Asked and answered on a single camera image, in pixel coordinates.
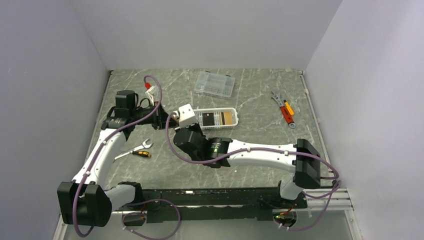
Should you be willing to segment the white plastic basket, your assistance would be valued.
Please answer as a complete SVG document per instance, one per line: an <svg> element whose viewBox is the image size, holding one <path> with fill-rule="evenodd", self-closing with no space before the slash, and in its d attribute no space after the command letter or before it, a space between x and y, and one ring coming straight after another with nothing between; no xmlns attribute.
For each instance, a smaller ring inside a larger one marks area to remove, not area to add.
<svg viewBox="0 0 424 240"><path fill-rule="evenodd" d="M238 112L233 107L194 109L194 112L196 114L198 124L200 125L200 128L203 129L203 130L231 128L231 127L238 125L238 123L239 123ZM232 125L221 125L221 123L220 123L221 112L231 112L232 120L233 120ZM203 119L202 119L203 113L213 113L214 114L214 126L203 126Z"/></svg>

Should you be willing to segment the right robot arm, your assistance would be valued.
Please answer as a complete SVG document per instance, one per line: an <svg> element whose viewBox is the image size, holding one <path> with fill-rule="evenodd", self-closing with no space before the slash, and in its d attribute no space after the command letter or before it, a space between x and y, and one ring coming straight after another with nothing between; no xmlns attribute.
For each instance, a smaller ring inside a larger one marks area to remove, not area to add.
<svg viewBox="0 0 424 240"><path fill-rule="evenodd" d="M241 165L267 167L289 173L275 194L276 203L289 207L304 189L321 187L319 152L306 139L294 144L266 145L231 138L206 138L199 126L176 131L173 145L189 156L189 163L210 168Z"/></svg>

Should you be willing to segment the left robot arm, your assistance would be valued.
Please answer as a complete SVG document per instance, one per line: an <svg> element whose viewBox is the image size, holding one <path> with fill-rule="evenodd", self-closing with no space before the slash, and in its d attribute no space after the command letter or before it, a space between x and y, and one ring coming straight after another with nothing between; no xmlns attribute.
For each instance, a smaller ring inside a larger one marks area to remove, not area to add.
<svg viewBox="0 0 424 240"><path fill-rule="evenodd" d="M168 116L158 101L142 100L133 90L116 93L115 105L101 124L96 145L81 170L71 181L63 181L57 188L62 220L68 225L104 227L113 211L123 206L139 209L144 203L140 183L124 181L105 190L105 181L119 150L137 125L151 125L155 130L165 127Z"/></svg>

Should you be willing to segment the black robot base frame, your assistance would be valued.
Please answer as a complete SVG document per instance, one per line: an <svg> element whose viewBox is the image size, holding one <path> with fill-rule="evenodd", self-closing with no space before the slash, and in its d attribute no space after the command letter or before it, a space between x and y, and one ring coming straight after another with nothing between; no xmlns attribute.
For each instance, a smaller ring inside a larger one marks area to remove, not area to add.
<svg viewBox="0 0 424 240"><path fill-rule="evenodd" d="M144 189L146 204L123 206L122 211L143 211L146 223L175 221L241 220L272 221L278 212L308 207L304 194L295 200L281 198L278 187Z"/></svg>

